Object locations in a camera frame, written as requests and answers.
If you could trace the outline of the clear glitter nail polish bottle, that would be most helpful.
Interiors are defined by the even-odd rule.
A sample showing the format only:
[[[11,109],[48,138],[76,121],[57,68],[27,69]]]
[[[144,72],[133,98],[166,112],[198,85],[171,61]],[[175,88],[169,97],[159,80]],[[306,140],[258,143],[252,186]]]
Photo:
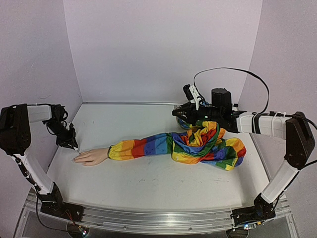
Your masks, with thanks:
[[[181,106],[175,108],[172,114],[178,118],[186,118],[186,112],[183,110]]]

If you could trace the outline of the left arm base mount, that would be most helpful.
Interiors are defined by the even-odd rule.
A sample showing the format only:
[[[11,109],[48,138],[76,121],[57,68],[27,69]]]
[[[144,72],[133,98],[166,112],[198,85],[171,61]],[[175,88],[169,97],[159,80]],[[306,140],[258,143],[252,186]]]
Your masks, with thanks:
[[[64,202],[58,186],[53,182],[53,189],[49,193],[37,192],[41,201],[40,211],[44,214],[58,218],[80,222],[83,218],[84,207],[81,205]]]

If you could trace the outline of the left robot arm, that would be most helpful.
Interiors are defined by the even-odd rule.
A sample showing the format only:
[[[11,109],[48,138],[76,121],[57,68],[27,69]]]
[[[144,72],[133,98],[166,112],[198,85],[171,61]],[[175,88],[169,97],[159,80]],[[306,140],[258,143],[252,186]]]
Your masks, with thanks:
[[[18,165],[23,176],[40,195],[53,192],[54,182],[47,176],[38,160],[29,153],[30,124],[42,122],[49,134],[56,137],[56,145],[78,149],[76,132],[67,124],[68,112],[60,104],[19,104],[0,111],[0,148]]]

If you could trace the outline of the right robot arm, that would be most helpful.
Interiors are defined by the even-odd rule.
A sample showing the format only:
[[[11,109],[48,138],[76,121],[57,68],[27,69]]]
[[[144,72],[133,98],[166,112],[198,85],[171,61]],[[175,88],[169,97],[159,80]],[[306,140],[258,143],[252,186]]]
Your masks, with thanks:
[[[311,126],[315,124],[302,112],[251,113],[233,109],[231,93],[224,88],[211,92],[208,104],[196,86],[185,85],[183,91],[188,102],[175,108],[173,116],[181,121],[197,125],[200,122],[215,122],[218,129],[236,134],[249,134],[273,139],[279,142],[270,153],[277,157],[269,183],[255,198],[251,207],[235,209],[231,216],[235,223],[264,221],[275,216],[278,200],[293,182],[299,172],[311,165],[308,161],[315,148]]]

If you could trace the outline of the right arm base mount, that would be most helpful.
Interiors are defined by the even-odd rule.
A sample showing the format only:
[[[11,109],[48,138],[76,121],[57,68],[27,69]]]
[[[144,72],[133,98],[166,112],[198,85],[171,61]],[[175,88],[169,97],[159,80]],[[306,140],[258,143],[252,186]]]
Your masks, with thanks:
[[[255,198],[253,206],[232,210],[230,218],[233,220],[235,228],[258,222],[262,223],[275,217],[275,208],[273,202],[266,202],[260,193]]]

